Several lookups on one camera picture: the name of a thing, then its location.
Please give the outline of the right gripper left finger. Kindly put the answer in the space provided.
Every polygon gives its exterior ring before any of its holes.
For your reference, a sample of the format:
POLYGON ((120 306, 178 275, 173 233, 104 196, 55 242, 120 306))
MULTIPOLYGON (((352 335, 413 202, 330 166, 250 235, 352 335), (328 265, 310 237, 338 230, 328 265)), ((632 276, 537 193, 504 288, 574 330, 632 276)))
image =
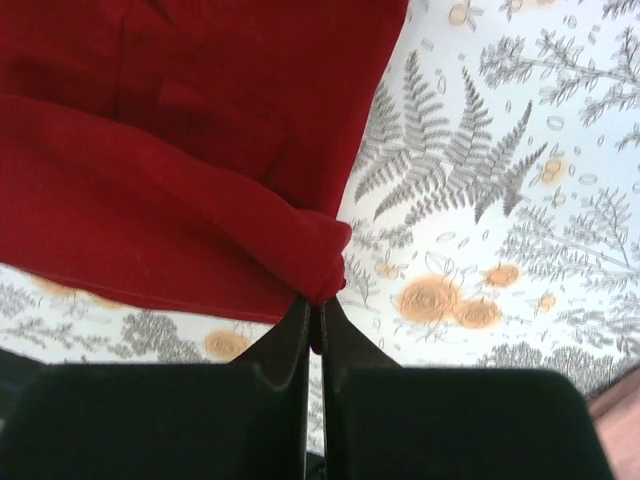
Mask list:
POLYGON ((301 479, 311 309, 226 364, 59 364, 19 394, 5 479, 301 479))

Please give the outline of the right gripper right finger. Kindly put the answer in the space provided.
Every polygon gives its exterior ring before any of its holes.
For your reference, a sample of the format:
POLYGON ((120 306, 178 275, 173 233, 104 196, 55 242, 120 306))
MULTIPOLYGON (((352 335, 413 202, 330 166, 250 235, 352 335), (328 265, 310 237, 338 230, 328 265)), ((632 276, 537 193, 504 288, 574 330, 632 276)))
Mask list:
POLYGON ((609 479, 586 404, 551 370, 403 367, 319 311, 330 479, 609 479))

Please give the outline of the red t shirt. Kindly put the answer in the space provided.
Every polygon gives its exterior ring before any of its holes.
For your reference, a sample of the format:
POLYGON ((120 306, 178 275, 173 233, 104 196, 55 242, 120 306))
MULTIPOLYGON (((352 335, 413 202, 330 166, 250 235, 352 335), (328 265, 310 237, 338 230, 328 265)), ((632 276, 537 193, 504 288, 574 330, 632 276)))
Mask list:
POLYGON ((404 1, 5 1, 1 261, 266 324, 345 285, 338 210, 404 1))

